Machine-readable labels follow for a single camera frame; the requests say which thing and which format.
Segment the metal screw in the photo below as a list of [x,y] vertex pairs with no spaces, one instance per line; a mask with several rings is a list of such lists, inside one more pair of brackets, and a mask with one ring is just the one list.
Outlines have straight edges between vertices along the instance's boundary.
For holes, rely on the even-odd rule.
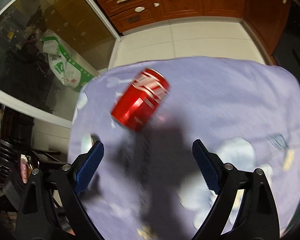
[[263,170],[262,169],[256,169],[256,173],[259,174],[259,175],[262,175],[263,174]]
[[226,163],[225,168],[230,171],[233,169],[233,165],[231,163]]
[[33,175],[37,175],[39,173],[39,169],[34,169],[33,171],[32,171],[32,174]]
[[65,165],[62,166],[62,169],[64,171],[69,171],[69,169],[71,169],[71,165],[69,163],[67,163],[67,164],[65,164]]

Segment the red soda can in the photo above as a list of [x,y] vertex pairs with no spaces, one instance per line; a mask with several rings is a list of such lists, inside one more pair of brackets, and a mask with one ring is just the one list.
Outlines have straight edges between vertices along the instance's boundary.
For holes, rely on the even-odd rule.
[[161,100],[167,95],[169,83],[157,71],[146,68],[131,83],[111,111],[112,117],[133,131],[140,131]]

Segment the green and white bag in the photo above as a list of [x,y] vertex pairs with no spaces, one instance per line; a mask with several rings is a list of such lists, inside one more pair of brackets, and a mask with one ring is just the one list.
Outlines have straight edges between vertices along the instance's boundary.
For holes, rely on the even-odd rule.
[[43,40],[43,52],[48,54],[50,69],[56,77],[77,92],[93,77],[100,76],[83,57],[49,29]]

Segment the tablecloth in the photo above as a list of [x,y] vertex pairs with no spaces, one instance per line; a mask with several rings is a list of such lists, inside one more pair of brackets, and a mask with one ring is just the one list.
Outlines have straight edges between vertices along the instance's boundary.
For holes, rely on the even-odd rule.
[[[165,76],[171,89],[135,134],[115,123],[110,111],[146,67]],[[192,156],[196,139],[240,170],[265,171],[281,230],[300,199],[300,86],[278,66],[188,57],[112,69],[80,93],[70,163],[86,151],[90,135],[104,144],[105,154],[80,199],[105,240],[193,237],[216,198]],[[238,192],[224,232],[241,199]]]

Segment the blue gripper pad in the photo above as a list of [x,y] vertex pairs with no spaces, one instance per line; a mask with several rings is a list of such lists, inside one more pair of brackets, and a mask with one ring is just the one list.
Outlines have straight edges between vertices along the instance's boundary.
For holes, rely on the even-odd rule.
[[75,177],[74,192],[79,195],[80,192],[85,191],[96,172],[104,155],[104,147],[102,142],[99,142],[96,147],[92,149],[90,155],[81,165]]
[[208,189],[213,190],[218,195],[221,191],[220,174],[208,156],[208,154],[211,155],[211,153],[208,152],[203,143],[198,139],[192,144],[192,154]]

